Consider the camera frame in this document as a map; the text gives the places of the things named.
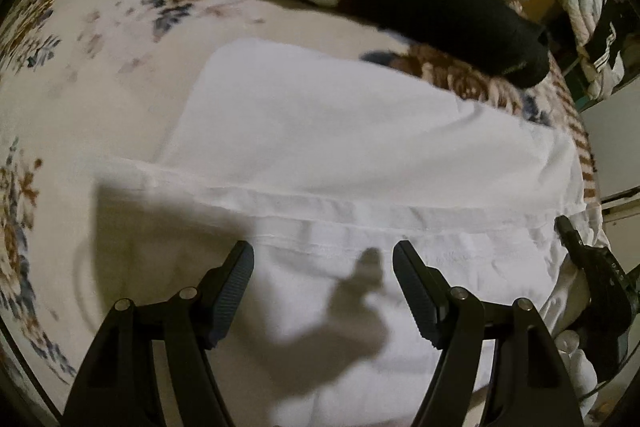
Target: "black cable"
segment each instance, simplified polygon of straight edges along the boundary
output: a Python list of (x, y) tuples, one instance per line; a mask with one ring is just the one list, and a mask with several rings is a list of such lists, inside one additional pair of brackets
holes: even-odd
[(582, 401), (586, 400), (588, 397), (593, 396), (598, 391), (600, 391), (603, 387), (605, 387), (607, 384), (609, 384), (611, 382), (611, 380), (616, 378), (620, 374), (620, 372), (622, 372), (622, 370), (625, 368), (626, 363), (629, 360), (631, 360), (632, 356), (635, 355), (636, 351), (638, 350), (638, 347), (640, 347), (640, 341), (638, 341), (638, 343), (636, 344), (636, 347), (634, 347), (633, 351), (631, 351), (631, 353), (629, 355), (627, 355), (626, 359), (623, 360), (622, 364), (620, 364), (620, 368), (619, 368), (618, 372), (613, 377), (609, 378), (609, 380), (605, 380), (600, 385), (597, 385), (592, 391), (589, 391), (587, 394), (583, 394), (580, 398), (578, 398), (578, 401), (582, 402)]

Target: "floral bedsheet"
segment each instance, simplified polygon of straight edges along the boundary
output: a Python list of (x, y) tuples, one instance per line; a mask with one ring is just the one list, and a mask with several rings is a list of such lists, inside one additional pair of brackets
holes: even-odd
[(0, 28), (0, 315), (61, 410), (104, 302), (91, 280), (92, 180), (78, 151), (153, 161), (209, 55), (240, 37), (382, 62), (588, 140), (552, 60), (521, 92), (430, 47), (297, 0), (18, 0)]

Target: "metal screw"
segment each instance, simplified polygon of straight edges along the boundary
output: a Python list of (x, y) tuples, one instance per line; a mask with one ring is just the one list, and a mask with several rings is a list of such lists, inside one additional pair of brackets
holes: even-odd
[(198, 290), (193, 286), (188, 286), (187, 288), (182, 288), (180, 290), (180, 299), (184, 299), (186, 301), (190, 301), (198, 294)]
[(521, 310), (524, 310), (526, 312), (530, 312), (533, 309), (533, 303), (529, 299), (526, 299), (526, 298), (523, 297), (523, 298), (518, 299), (518, 307)]
[(129, 299), (120, 299), (113, 305), (113, 307), (116, 308), (116, 310), (119, 312), (128, 310), (129, 306), (131, 306), (131, 301)]
[(453, 286), (451, 289), (451, 296), (459, 301), (465, 300), (469, 296), (469, 292), (460, 286)]

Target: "brown and white striped cloth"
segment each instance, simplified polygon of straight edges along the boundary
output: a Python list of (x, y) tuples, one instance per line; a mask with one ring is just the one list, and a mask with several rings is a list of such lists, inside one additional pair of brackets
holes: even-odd
[[(506, 79), (487, 76), (469, 64), (457, 60), (428, 44), (414, 44), (406, 55), (395, 58), (390, 67), (414, 74), (436, 87), (454, 92), (465, 100), (487, 103), (513, 116), (523, 118), (521, 92)], [(600, 204), (594, 179), (594, 162), (589, 137), (564, 83), (558, 63), (549, 53), (550, 71), (537, 86), (526, 90), (539, 109), (548, 116), (553, 128), (569, 133), (574, 139), (584, 179), (587, 206)]]

